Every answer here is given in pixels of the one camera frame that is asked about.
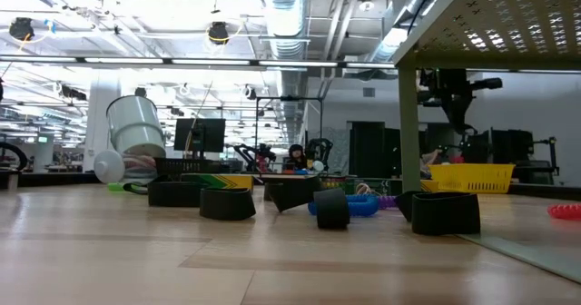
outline yellow basket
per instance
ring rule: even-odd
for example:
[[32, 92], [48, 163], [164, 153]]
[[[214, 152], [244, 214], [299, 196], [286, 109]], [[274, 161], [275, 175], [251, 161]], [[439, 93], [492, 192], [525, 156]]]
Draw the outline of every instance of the yellow basket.
[[441, 191], [507, 193], [514, 164], [430, 165], [432, 179]]

